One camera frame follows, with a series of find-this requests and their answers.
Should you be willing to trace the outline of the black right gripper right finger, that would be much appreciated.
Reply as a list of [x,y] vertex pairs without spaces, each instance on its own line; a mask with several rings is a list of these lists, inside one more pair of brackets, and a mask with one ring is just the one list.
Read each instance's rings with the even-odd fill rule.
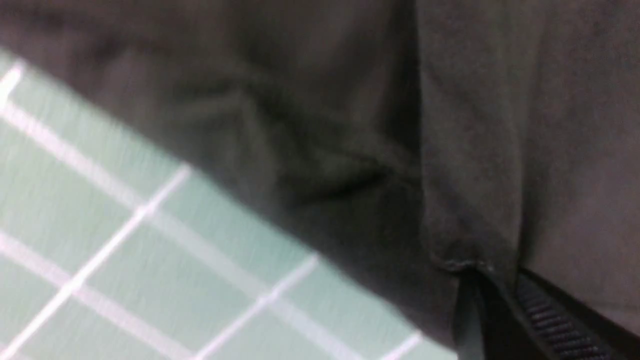
[[554,360],[637,360],[639,337],[539,276],[518,275],[517,299]]

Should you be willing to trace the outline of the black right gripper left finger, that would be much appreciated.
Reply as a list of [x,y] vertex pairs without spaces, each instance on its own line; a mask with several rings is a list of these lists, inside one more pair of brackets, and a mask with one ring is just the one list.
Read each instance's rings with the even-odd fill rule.
[[539,360],[521,307],[482,273],[460,276],[454,314],[455,352],[460,360]]

